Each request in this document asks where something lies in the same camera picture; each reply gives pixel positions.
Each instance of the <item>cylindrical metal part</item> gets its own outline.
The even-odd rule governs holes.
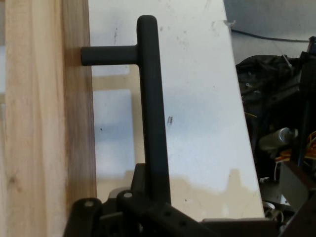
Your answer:
[[[84,66],[137,64],[137,61],[137,45],[81,48],[81,63]]]
[[[297,129],[282,128],[274,133],[262,137],[259,140],[259,148],[262,151],[270,151],[291,144],[298,136]]]

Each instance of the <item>wood grain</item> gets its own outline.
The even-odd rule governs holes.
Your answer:
[[[4,45],[4,5],[0,0],[0,45]]]
[[[61,236],[96,196],[88,0],[5,4],[7,236]]]

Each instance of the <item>black cable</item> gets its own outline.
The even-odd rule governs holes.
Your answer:
[[[250,36],[250,37],[254,37],[257,39],[262,39],[262,40],[272,40],[272,41],[282,41],[282,42],[292,42],[292,43],[309,43],[309,40],[301,40],[301,39],[280,39],[280,38],[271,38],[271,37],[264,37],[264,36],[258,36],[258,35],[254,35],[248,32],[244,32],[244,31],[239,31],[239,30],[234,30],[232,29],[232,32],[234,33],[238,33],[241,35],[245,35],[245,36]]]

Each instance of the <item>screw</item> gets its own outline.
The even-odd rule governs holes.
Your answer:
[[[132,193],[125,193],[124,198],[131,198],[133,196]]]
[[[94,205],[94,203],[92,202],[92,201],[86,201],[85,203],[84,203],[84,206],[85,207],[92,207]]]

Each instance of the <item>wire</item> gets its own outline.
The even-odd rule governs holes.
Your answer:
[[[257,39],[261,39],[261,40],[272,40],[272,41],[292,42],[292,43],[309,43],[310,42],[309,40],[301,40],[301,39],[280,39],[280,38],[258,36],[255,34],[251,34],[251,33],[244,32],[244,31],[239,31],[239,30],[234,30],[234,29],[232,29],[232,32],[237,33],[237,34],[241,34],[241,35],[245,35],[245,36],[249,36],[249,37],[253,37],[253,38],[257,38]]]
[[[254,117],[254,118],[257,117],[256,115],[253,115],[253,114],[250,114],[250,113],[246,113],[246,112],[245,112],[245,115],[249,115],[249,116],[252,116],[252,117]]]

